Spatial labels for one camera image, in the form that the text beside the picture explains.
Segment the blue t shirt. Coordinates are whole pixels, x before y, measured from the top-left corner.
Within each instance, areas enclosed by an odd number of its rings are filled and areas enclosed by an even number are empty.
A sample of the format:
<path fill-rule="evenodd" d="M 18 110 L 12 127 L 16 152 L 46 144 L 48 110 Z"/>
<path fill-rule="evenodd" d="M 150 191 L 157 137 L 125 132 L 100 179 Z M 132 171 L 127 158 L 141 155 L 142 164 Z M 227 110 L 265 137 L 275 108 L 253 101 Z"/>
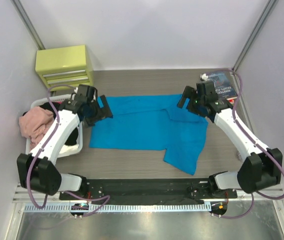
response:
<path fill-rule="evenodd" d="M 208 122 L 177 106 L 181 95 L 108 96 L 112 118 L 91 129 L 90 148 L 165 151 L 164 162 L 194 175 Z"/>

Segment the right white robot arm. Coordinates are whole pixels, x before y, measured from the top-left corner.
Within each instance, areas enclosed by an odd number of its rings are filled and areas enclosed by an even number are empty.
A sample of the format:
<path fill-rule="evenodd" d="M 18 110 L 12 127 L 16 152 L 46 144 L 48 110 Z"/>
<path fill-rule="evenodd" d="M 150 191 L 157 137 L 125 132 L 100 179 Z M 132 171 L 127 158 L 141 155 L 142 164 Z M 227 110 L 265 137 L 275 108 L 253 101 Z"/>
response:
<path fill-rule="evenodd" d="M 177 107 L 210 119 L 240 154 L 242 165 L 238 171 L 219 172 L 209 177 L 215 190 L 242 189 L 250 194 L 281 182 L 281 151 L 269 148 L 248 129 L 234 106 L 227 99 L 219 98 L 212 81 L 197 83 L 196 88 L 186 86 Z"/>

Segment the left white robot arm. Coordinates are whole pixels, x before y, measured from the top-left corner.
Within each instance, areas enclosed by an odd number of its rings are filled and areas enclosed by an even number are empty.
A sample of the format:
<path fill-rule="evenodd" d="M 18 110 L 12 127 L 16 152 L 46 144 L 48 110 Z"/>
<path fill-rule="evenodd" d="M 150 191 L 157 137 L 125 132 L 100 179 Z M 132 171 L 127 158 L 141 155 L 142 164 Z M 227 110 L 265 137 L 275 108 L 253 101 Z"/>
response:
<path fill-rule="evenodd" d="M 20 184 L 28 192 L 53 196 L 57 192 L 77 192 L 84 177 L 60 173 L 55 167 L 60 151 L 73 130 L 85 123 L 93 127 L 98 121 L 112 118 L 105 95 L 89 85 L 80 84 L 74 93 L 55 108 L 56 117 L 43 139 L 28 154 L 17 158 Z"/>

